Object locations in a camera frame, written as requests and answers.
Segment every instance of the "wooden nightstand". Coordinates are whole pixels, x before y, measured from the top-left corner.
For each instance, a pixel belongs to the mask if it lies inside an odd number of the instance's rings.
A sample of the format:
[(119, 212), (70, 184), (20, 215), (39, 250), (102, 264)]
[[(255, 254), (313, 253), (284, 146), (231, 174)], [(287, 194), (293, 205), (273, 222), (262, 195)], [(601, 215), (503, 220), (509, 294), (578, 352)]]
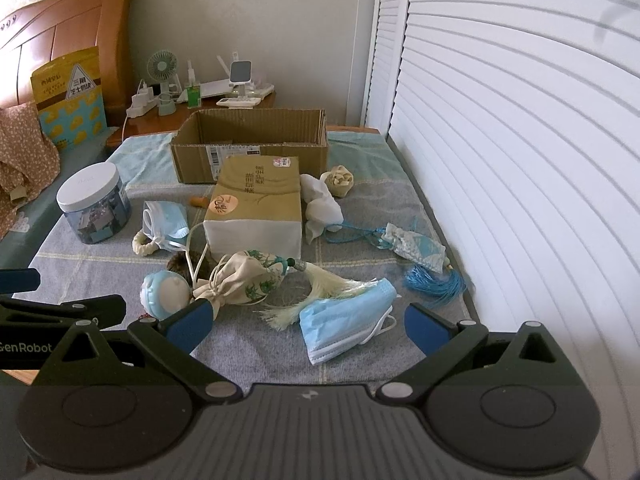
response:
[[(216, 105), (222, 96), (209, 97), (202, 100), (202, 108), (187, 108), (187, 103), (175, 105), (175, 112), (171, 115), (159, 116), (158, 107), (153, 108), (143, 116), (136, 117), (127, 121), (125, 126), (125, 138), (138, 135), (160, 134), (163, 132), (174, 132), (189, 116), (197, 110), (206, 108), (222, 108)], [(276, 92), (271, 92), (265, 97), (256, 108), (273, 108), (276, 102)], [(106, 142), (107, 148), (115, 150), (122, 143), (122, 128), (118, 128)]]

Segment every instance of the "brown blanket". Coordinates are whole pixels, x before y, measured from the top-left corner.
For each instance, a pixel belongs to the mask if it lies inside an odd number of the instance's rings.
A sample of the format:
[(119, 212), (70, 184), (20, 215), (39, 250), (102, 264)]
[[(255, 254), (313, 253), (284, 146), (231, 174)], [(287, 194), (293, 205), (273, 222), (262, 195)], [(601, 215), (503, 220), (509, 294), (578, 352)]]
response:
[(58, 150), (40, 130), (34, 103), (0, 108), (0, 240), (20, 206), (60, 173)]

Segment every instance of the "tassel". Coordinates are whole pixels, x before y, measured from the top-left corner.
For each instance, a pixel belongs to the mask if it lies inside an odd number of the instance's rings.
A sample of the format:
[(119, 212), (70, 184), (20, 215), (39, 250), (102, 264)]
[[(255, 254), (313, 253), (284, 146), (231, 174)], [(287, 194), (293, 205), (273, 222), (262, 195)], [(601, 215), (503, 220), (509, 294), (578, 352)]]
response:
[(309, 282), (311, 282), (311, 292), (302, 301), (291, 306), (268, 306), (268, 310), (260, 312), (260, 316), (276, 330), (284, 330), (287, 326), (298, 321), (300, 312), (315, 300), (327, 300), (329, 298), (343, 300), (345, 298), (353, 298), (362, 294), (367, 289), (375, 286), (378, 280), (370, 282), (356, 282), (355, 280), (346, 280), (340, 276), (324, 270), (310, 263), (296, 263), (294, 266), (297, 270), (305, 273)]
[(431, 308), (442, 306), (452, 301), (457, 295), (466, 290), (464, 278), (453, 267), (449, 266), (449, 276), (437, 278), (427, 268), (416, 264), (404, 276), (407, 288), (418, 290), (434, 297), (427, 306)]

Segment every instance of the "barcode label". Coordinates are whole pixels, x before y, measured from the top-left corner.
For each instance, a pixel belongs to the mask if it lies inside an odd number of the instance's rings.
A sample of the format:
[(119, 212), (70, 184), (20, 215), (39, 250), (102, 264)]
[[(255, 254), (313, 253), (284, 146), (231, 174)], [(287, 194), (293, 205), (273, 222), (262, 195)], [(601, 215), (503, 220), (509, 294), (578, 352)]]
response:
[(248, 146), (245, 144), (214, 144), (206, 146), (211, 175), (217, 181), (220, 169), (229, 155), (260, 155), (260, 146)]
[(276, 168), (288, 168), (291, 165), (291, 159), (288, 156), (274, 158), (273, 165)]

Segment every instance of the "blue tassel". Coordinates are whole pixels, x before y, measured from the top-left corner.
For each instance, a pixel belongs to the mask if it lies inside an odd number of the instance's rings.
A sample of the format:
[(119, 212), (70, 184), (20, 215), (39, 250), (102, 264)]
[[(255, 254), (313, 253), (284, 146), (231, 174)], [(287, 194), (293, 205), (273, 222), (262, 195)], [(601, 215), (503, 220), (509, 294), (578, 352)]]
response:
[(466, 290), (465, 280), (459, 272), (449, 269), (447, 274), (443, 278), (437, 278), (425, 267), (416, 264), (404, 276), (404, 284), (407, 288), (432, 296), (434, 299), (427, 306), (435, 308), (449, 303)]

